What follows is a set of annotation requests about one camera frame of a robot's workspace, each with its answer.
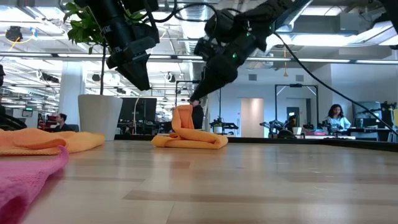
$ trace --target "cable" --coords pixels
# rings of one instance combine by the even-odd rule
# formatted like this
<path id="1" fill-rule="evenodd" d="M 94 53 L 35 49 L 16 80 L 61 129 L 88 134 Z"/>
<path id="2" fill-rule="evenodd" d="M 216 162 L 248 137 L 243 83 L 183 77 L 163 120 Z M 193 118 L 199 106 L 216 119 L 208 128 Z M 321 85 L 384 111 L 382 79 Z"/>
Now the cable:
<path id="1" fill-rule="evenodd" d="M 324 16 L 325 16 L 326 14 L 328 14 L 328 12 L 329 12 L 331 9 L 333 9 L 334 7 L 338 7 L 338 8 L 341 10 L 341 12 L 344 12 L 344 10 L 343 10 L 340 6 L 334 5 L 334 6 L 332 6 L 330 9 L 328 9 L 328 10 L 324 13 Z"/>
<path id="2" fill-rule="evenodd" d="M 164 27 L 159 27 L 159 28 L 163 28 L 163 29 L 165 29 L 164 30 L 164 32 L 163 32 L 163 34 L 162 34 L 162 36 L 159 38 L 159 41 L 160 40 L 162 40 L 163 39 L 163 37 L 166 35 L 166 33 L 167 33 L 167 29 L 166 28 L 164 28 Z M 150 50 L 150 54 L 152 54 L 154 52 L 154 47 Z"/>
<path id="3" fill-rule="evenodd" d="M 24 44 L 24 43 L 27 43 L 27 42 L 31 41 L 31 40 L 33 39 L 34 36 L 35 36 L 35 32 L 32 31 L 32 36 L 31 36 L 28 40 L 25 40 L 25 41 L 22 41 L 22 42 L 18 42 L 18 40 L 20 39 L 20 37 L 18 37 L 17 40 L 16 40 L 15 42 L 14 42 L 14 41 L 11 41 L 11 40 L 9 40 L 9 39 L 7 39 L 7 40 L 8 40 L 8 42 L 11 42 L 11 43 L 13 43 L 13 44 Z"/>
<path id="4" fill-rule="evenodd" d="M 236 13 L 238 13 L 238 14 L 241 14 L 241 13 L 242 13 L 241 11 L 239 11 L 239 10 L 237 10 L 237 9 L 234 9 L 234 8 L 226 8 L 226 10 L 228 10 L 228 11 L 233 11 L 233 12 L 236 12 Z"/>
<path id="5" fill-rule="evenodd" d="M 360 13 L 359 15 L 360 15 L 366 22 L 371 22 L 371 23 L 373 23 L 373 21 L 367 20 L 366 17 L 365 17 L 363 14 Z"/>
<path id="6" fill-rule="evenodd" d="M 148 4 L 148 0 L 143 0 L 143 3 L 144 3 L 144 6 L 145 6 L 145 10 L 147 11 L 147 14 L 148 14 L 148 17 L 149 17 L 150 25 L 152 26 L 152 28 L 154 30 L 157 31 L 155 18 L 154 18 L 154 15 L 152 14 L 152 9 L 150 8 L 150 6 Z"/>
<path id="7" fill-rule="evenodd" d="M 170 15 L 168 15 L 166 18 L 164 19 L 156 19 L 155 22 L 158 23 L 164 23 L 169 21 L 171 18 L 173 18 L 174 14 L 177 12 L 177 0 L 174 0 L 174 7 L 173 7 L 173 11 L 172 13 L 170 13 Z"/>
<path id="8" fill-rule="evenodd" d="M 8 49 L 9 52 L 14 48 L 14 46 L 15 46 L 16 43 L 17 43 L 17 41 L 14 42 L 14 43 L 12 44 L 12 46 L 10 47 L 10 49 Z"/>
<path id="9" fill-rule="evenodd" d="M 136 104 L 134 105 L 134 117 L 133 117 L 133 121 L 132 121 L 132 124 L 134 125 L 135 134 L 137 134 L 136 109 L 137 109 L 137 104 L 138 104 L 139 98 L 140 98 L 140 95 L 138 96 Z"/>
<path id="10" fill-rule="evenodd" d="M 12 51 L 12 49 L 14 48 L 14 46 L 18 43 L 18 40 L 20 39 L 20 37 L 17 38 L 17 40 L 12 44 L 12 46 L 10 47 L 10 49 L 8 49 L 8 51 Z"/>
<path id="11" fill-rule="evenodd" d="M 293 50 L 290 49 L 290 47 L 284 42 L 284 40 L 282 39 L 282 37 L 277 34 L 276 32 L 274 33 L 281 41 L 282 43 L 284 43 L 286 49 L 290 52 L 290 54 L 292 55 L 292 57 L 294 58 L 294 60 L 313 78 L 315 79 L 318 83 L 322 84 L 324 87 L 326 87 L 327 89 L 335 92 L 337 95 L 343 97 L 344 99 L 352 102 L 354 105 L 359 106 L 360 108 L 364 109 L 367 113 L 371 114 L 373 117 L 375 117 L 377 120 L 379 120 L 385 127 L 387 127 L 388 129 L 390 129 L 396 136 L 398 136 L 398 133 L 396 130 L 394 130 L 392 127 L 390 127 L 386 122 L 384 122 L 383 120 L 379 119 L 379 116 L 377 116 L 376 114 L 374 114 L 372 111 L 370 111 L 369 109 L 367 109 L 365 106 L 363 106 L 360 103 L 357 103 L 356 101 L 348 98 L 347 96 L 345 96 L 344 94 L 340 93 L 339 91 L 333 89 L 332 87 L 328 86 L 326 83 L 324 83 L 323 81 L 321 81 L 319 78 L 317 78 L 312 72 L 310 72 L 310 70 L 299 60 L 299 58 L 293 53 Z"/>

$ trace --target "wooden table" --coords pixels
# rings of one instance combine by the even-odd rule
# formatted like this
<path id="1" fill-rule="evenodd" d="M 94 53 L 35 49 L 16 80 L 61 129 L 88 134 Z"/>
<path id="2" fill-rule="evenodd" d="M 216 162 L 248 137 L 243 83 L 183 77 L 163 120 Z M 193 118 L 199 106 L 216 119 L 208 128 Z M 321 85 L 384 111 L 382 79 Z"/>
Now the wooden table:
<path id="1" fill-rule="evenodd" d="M 72 154 L 23 224 L 393 224 L 397 161 L 393 152 L 332 146 L 107 142 Z"/>

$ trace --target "orange cloth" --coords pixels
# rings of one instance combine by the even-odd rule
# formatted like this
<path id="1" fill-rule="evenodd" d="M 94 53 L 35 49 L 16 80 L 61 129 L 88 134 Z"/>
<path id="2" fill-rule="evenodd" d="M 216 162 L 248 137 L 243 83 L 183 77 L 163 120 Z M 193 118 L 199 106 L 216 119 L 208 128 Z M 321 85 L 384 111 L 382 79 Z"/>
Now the orange cloth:
<path id="1" fill-rule="evenodd" d="M 0 156 L 56 155 L 58 146 L 69 153 L 81 152 L 104 144 L 103 134 L 75 133 L 73 131 L 48 133 L 36 128 L 19 131 L 0 129 Z"/>
<path id="2" fill-rule="evenodd" d="M 152 144 L 156 147 L 220 149 L 228 143 L 226 136 L 193 129 L 191 105 L 178 106 L 174 110 L 172 127 L 175 133 L 155 136 Z"/>

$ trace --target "pink cloth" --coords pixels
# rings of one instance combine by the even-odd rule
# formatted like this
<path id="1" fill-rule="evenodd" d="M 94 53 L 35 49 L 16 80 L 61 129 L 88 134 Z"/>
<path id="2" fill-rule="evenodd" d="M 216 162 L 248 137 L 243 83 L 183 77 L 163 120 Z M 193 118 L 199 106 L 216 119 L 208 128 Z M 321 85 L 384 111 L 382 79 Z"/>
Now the pink cloth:
<path id="1" fill-rule="evenodd" d="M 59 148 L 61 153 L 54 159 L 0 162 L 0 223 L 19 223 L 49 175 L 65 167 L 69 154 Z"/>

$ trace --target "computer monitor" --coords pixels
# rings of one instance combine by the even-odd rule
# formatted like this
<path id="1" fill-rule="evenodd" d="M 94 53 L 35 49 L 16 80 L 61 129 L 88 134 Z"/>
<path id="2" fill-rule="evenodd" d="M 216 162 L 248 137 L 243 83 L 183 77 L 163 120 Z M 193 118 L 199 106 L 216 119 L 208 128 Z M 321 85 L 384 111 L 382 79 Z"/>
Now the computer monitor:
<path id="1" fill-rule="evenodd" d="M 122 110 L 119 119 L 133 120 L 134 105 L 137 98 L 122 98 Z M 139 98 L 136 107 L 136 121 L 155 121 L 157 98 Z"/>
<path id="2" fill-rule="evenodd" d="M 33 111 L 31 111 L 31 110 L 23 110 L 22 111 L 22 117 L 24 117 L 24 118 L 33 117 Z"/>

